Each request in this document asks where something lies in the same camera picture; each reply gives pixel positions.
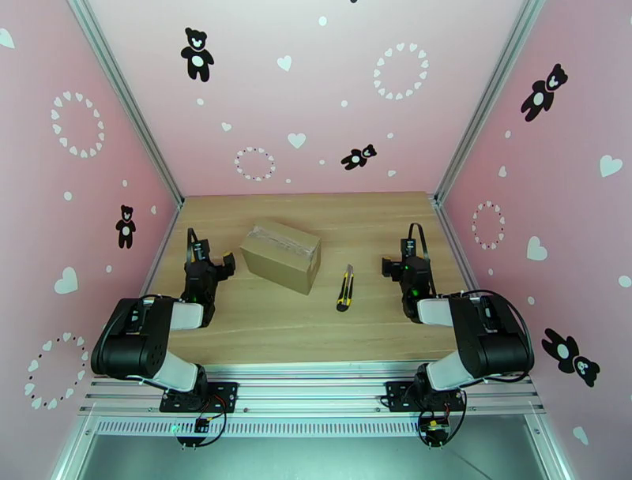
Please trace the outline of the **yellow black utility knife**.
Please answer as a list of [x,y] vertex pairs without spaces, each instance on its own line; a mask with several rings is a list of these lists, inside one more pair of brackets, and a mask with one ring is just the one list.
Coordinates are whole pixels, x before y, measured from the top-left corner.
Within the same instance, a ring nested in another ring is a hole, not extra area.
[[352,304],[352,292],[354,284],[354,268],[351,264],[345,270],[340,293],[337,298],[336,310],[346,312]]

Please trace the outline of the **brown taped cardboard box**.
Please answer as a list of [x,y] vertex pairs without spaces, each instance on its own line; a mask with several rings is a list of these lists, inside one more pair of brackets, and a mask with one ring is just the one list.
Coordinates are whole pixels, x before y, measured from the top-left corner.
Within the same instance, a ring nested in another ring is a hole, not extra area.
[[318,236],[260,219],[240,249],[251,273],[297,293],[310,293],[321,264]]

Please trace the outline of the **perforated metal strip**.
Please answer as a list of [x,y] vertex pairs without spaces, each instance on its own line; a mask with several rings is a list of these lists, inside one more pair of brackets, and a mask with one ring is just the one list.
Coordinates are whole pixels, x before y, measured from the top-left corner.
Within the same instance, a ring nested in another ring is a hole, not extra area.
[[195,437],[210,440],[223,431],[224,437],[414,437],[417,417],[356,418],[228,418],[219,419],[205,430],[195,427],[192,418],[101,417],[88,427],[93,435],[128,437]]

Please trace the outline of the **aluminium side rail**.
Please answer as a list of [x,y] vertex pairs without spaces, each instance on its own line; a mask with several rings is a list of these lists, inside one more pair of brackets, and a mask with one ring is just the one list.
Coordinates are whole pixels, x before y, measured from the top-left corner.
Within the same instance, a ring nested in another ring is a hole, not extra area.
[[441,224],[441,227],[444,231],[444,234],[447,238],[447,242],[450,245],[451,251],[454,255],[454,258],[457,262],[457,266],[461,273],[461,276],[465,282],[465,285],[468,289],[478,289],[479,282],[474,275],[471,265],[469,264],[468,258],[466,257],[465,251],[461,245],[461,242],[457,236],[457,232],[455,231],[453,224],[451,223],[445,207],[439,202],[433,200],[434,210],[438,217],[438,221]]
[[174,227],[176,225],[176,222],[178,220],[179,217],[179,213],[181,211],[182,207],[177,207],[173,213],[173,215],[171,216],[171,219],[167,225],[167,230],[164,233],[164,236],[159,244],[158,250],[156,251],[156,255],[152,261],[152,264],[150,266],[150,269],[148,271],[148,274],[145,278],[145,282],[142,285],[142,288],[140,290],[140,294],[147,294],[149,293],[149,288],[152,286],[152,282],[156,276],[156,272],[158,270],[158,267],[160,266],[160,262],[164,256],[164,252],[167,248],[167,244],[168,241],[171,237],[171,234],[174,230]]

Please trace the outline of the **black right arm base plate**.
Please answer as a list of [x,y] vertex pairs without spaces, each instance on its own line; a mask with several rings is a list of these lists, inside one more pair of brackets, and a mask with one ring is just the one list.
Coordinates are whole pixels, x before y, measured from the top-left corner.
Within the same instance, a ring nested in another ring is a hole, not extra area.
[[464,395],[458,390],[435,391],[413,381],[388,381],[382,404],[395,412],[461,412]]

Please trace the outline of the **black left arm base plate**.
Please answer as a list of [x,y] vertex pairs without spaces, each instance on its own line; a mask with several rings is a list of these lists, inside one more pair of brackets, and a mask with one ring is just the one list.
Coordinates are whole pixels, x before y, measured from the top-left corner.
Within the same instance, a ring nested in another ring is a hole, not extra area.
[[239,384],[202,381],[191,392],[169,391],[163,394],[159,411],[179,414],[233,413]]

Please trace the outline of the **aluminium table edge rail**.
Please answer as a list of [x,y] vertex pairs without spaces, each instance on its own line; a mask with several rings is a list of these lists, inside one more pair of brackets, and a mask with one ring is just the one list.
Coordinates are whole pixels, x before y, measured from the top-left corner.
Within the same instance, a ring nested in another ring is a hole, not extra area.
[[[312,362],[207,366],[211,381],[238,383],[233,418],[377,417],[386,382],[413,378],[418,364]],[[91,380],[81,415],[159,416],[161,391],[137,381]]]

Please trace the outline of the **aluminium corner post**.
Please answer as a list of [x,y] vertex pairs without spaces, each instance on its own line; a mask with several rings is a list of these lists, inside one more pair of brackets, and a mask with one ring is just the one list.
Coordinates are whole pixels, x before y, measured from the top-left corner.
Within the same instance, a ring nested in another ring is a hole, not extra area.
[[141,113],[141,108],[109,46],[96,14],[90,6],[89,0],[66,0],[66,2],[73,12],[85,38],[88,40],[106,78],[115,91],[123,110],[130,119],[145,151],[149,155],[152,165],[169,190],[176,208],[180,210],[184,205],[184,196],[167,166],[144,115]]
[[443,207],[476,140],[482,132],[494,105],[519,58],[527,38],[547,0],[522,0],[521,7],[500,51],[494,69],[483,90],[474,113],[450,160],[442,180],[431,196],[435,209]]

